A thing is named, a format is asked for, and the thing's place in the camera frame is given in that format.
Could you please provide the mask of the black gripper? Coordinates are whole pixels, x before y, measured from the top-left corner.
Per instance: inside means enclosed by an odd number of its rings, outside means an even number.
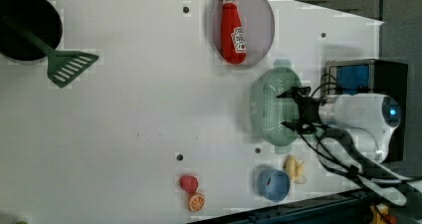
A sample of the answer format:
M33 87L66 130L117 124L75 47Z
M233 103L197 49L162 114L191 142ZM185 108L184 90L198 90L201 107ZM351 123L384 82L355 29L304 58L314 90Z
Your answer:
M318 109L320 99L310 96L310 87L293 87L278 95L278 99L292 98L298 106L299 118L295 120L284 120L282 125L299 134L312 134L317 131L317 127L322 125Z

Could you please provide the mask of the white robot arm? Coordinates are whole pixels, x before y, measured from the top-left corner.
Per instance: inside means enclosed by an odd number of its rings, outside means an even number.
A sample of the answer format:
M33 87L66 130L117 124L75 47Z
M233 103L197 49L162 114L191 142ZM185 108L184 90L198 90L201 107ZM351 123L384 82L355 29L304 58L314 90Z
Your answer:
M407 204L407 195L421 194L421 178L406 177L385 167L390 140L401 125L398 102L383 94L329 95L314 98L309 87L281 93L291 99L299 116L282 125L298 135L317 134L313 150L330 173L367 188L395 206Z

